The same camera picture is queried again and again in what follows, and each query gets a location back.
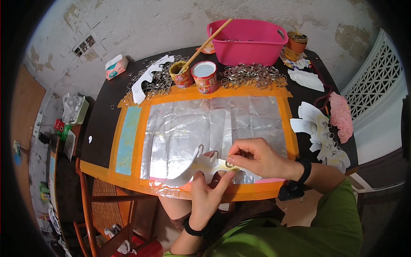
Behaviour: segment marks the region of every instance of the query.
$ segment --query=green shirt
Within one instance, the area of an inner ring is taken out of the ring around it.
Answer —
[[[277,227],[263,227],[269,220]],[[358,256],[363,241],[351,183],[345,179],[318,202],[310,227],[282,227],[278,220],[246,220],[225,233],[203,256]],[[166,252],[164,256],[173,255]]]

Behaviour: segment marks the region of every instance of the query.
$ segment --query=wooden chair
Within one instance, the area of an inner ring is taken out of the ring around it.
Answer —
[[[80,228],[85,227],[87,230],[88,241],[90,243],[91,253],[93,257],[109,257],[117,251],[117,248],[128,239],[131,248],[136,251],[142,250],[143,248],[149,246],[152,243],[158,243],[154,237],[154,228],[157,221],[157,215],[159,210],[159,201],[157,200],[154,218],[152,222],[152,227],[150,231],[150,238],[145,239],[137,233],[133,232],[134,223],[135,223],[135,213],[137,208],[137,201],[141,199],[156,198],[152,195],[120,195],[120,196],[90,196],[88,192],[87,180],[85,174],[80,170],[80,158],[76,160],[76,173],[80,176],[80,185],[81,185],[81,196],[83,200],[83,210],[84,210],[84,224],[77,224],[73,222],[74,228],[76,230],[77,238],[80,243],[80,247],[86,257],[89,257],[87,248],[84,245]],[[107,241],[103,247],[99,247],[96,240],[96,230],[93,224],[93,215],[92,215],[92,202],[100,203],[113,203],[113,202],[123,202],[131,201],[130,209],[128,213],[127,224],[121,229],[121,231],[116,234],[113,238]],[[144,243],[139,246],[133,245],[132,237],[136,236],[138,239]]]

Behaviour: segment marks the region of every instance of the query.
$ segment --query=tin can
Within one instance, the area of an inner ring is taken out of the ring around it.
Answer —
[[[191,74],[197,89],[202,94],[211,94],[217,90],[217,65],[211,61],[203,61],[191,68]]]
[[[179,88],[188,88],[194,83],[194,78],[191,76],[188,68],[181,74],[178,74],[186,63],[186,61],[176,62],[169,69],[171,78],[174,80],[175,85]]]

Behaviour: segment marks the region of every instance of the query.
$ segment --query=tissue box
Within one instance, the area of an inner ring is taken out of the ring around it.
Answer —
[[[125,72],[128,65],[128,59],[121,54],[106,64],[106,79],[110,80],[118,74]]]

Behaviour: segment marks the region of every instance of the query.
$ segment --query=table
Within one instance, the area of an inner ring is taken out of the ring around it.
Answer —
[[[195,48],[196,47],[179,49],[171,51],[171,54],[191,56],[196,51]],[[316,66],[318,72],[323,77],[324,82],[328,85],[335,86],[334,81],[319,57],[311,51],[306,51],[306,54]],[[130,81],[130,77],[128,77],[127,74],[130,72],[137,74],[139,70],[144,69],[145,64],[143,64],[143,61],[145,59],[148,59],[149,61],[157,60],[164,55],[165,53],[162,53],[129,63],[126,72],[123,72],[110,81],[106,80],[104,82],[90,116],[85,133],[86,140],[83,142],[83,154],[81,156],[80,168],[84,173],[137,192],[190,199],[190,184],[180,187],[180,190],[176,190],[175,188],[159,185],[159,183],[154,181],[140,179],[139,167],[141,166],[142,144],[150,106],[152,104],[174,102],[176,100],[228,97],[233,95],[275,96],[280,107],[288,158],[293,160],[300,155],[304,158],[308,158],[312,162],[318,162],[316,159],[318,153],[312,153],[309,150],[309,147],[311,146],[311,142],[309,141],[310,136],[305,133],[298,133],[296,135],[290,127],[289,118],[298,118],[298,106],[302,101],[313,104],[315,99],[323,96],[324,93],[302,87],[292,81],[286,71],[288,67],[278,59],[275,67],[280,73],[285,74],[288,77],[288,86],[286,88],[274,87],[272,91],[268,91],[257,90],[254,86],[243,86],[237,90],[219,88],[213,94],[202,95],[197,91],[195,86],[187,89],[179,89],[173,86],[169,95],[156,95],[150,100],[144,101],[140,105],[141,113],[132,154],[130,167],[131,174],[124,175],[116,173],[115,161],[119,145],[119,134],[121,133],[127,112],[125,103],[122,102],[127,89],[127,84]],[[217,79],[221,80],[222,77],[219,75],[219,72],[224,70],[224,66],[217,61],[216,55],[201,53],[193,64],[203,60],[216,62]],[[114,105],[117,108],[111,109],[111,105]],[[330,131],[335,135],[337,134],[336,127],[331,128]],[[89,136],[92,136],[91,143],[87,140]],[[345,144],[339,145],[350,158],[351,166],[349,168],[352,169],[353,167],[356,167],[358,165],[358,159],[354,137],[352,136]],[[277,197],[279,188],[283,184],[283,181],[278,181],[272,183],[231,185],[227,189],[223,201],[246,201],[274,198]]]

